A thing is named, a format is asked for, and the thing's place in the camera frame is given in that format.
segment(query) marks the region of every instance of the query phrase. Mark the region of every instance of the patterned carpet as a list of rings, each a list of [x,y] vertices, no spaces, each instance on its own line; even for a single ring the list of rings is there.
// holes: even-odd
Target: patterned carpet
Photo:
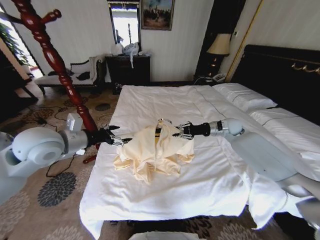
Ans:
[[[118,96],[110,90],[102,94],[82,91],[83,101],[89,108],[98,127],[108,123],[115,110]],[[76,112],[67,95],[53,90],[47,97],[38,95],[36,105],[19,115],[0,123],[0,131],[13,136],[32,127],[43,126],[61,130],[68,113]],[[48,124],[40,125],[38,118]],[[56,177],[46,177],[48,167],[29,177],[26,186],[17,195],[0,206],[0,240],[90,240],[79,217],[79,203],[89,179],[94,162],[82,161],[96,154],[94,147],[84,156],[77,156],[70,168]],[[49,175],[67,168],[72,159],[53,165]],[[147,231],[174,231],[197,233],[207,240],[288,240],[277,223],[271,219],[261,230],[255,227],[248,209],[240,217],[197,216],[183,220],[167,221],[105,221],[101,240],[128,240],[134,233]]]

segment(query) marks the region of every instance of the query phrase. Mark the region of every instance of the white sofa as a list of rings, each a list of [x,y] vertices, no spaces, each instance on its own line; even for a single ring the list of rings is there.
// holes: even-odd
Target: white sofa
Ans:
[[[73,72],[70,76],[73,86],[96,88],[98,92],[101,92],[107,74],[105,55],[90,57],[85,62],[71,63],[70,66],[70,71]],[[79,80],[77,77],[84,72],[90,72],[90,77],[85,80]],[[62,87],[57,74],[37,78],[34,80],[34,83],[38,85],[43,95],[46,94],[45,87]]]

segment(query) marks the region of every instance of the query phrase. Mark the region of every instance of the white pillow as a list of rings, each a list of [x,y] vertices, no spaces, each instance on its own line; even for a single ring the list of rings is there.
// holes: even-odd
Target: white pillow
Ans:
[[[254,109],[267,109],[277,106],[270,98],[239,83],[223,83],[214,86],[229,102],[244,112]]]
[[[82,74],[84,72],[91,71],[91,64],[90,61],[85,61],[83,63],[71,63],[71,72],[75,74]]]
[[[256,110],[250,116],[320,173],[320,126],[283,108]]]

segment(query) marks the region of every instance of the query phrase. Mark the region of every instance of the cream shirt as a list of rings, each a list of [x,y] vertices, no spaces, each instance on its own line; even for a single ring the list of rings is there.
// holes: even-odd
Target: cream shirt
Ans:
[[[159,137],[155,137],[156,128],[161,128]],[[195,156],[193,139],[172,136],[180,132],[165,120],[142,129],[133,135],[131,141],[117,149],[115,169],[132,167],[134,177],[147,184],[151,183],[152,172],[178,177],[179,161],[190,163]]]

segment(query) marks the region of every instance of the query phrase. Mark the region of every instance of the white wall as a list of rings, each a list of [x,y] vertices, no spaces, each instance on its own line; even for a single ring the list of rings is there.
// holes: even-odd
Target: white wall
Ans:
[[[171,31],[141,30],[142,49],[152,53],[152,81],[193,80],[213,3],[176,0]]]
[[[11,0],[1,0],[8,14],[19,13]],[[106,0],[32,0],[40,16],[59,9],[62,18],[48,23],[52,44],[67,67],[91,56],[110,53],[114,44]],[[141,30],[144,51],[152,52],[152,81],[192,80],[205,36],[213,0],[176,0],[172,31]],[[31,32],[16,24],[19,33],[45,73],[51,71]]]
[[[235,28],[241,35],[259,2],[246,1]],[[231,54],[224,59],[221,72],[228,72],[241,40],[242,37],[238,37],[231,41]],[[264,0],[244,45],[248,44],[320,50],[320,0]]]

